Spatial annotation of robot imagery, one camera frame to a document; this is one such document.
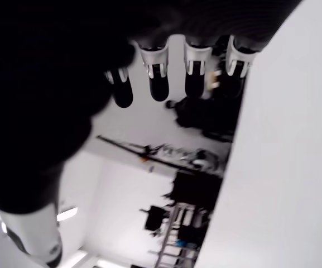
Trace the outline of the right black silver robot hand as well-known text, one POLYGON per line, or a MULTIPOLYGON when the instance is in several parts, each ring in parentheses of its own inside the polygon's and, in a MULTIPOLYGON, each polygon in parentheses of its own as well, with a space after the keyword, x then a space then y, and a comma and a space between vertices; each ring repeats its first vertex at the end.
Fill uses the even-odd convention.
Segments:
POLYGON ((243 89, 261 52, 299 1, 0 1, 0 218, 42 267, 57 267, 65 162, 110 99, 133 101, 128 67, 140 51, 154 100, 167 99, 168 39, 184 37, 185 92, 200 98, 220 55, 227 89, 243 89))

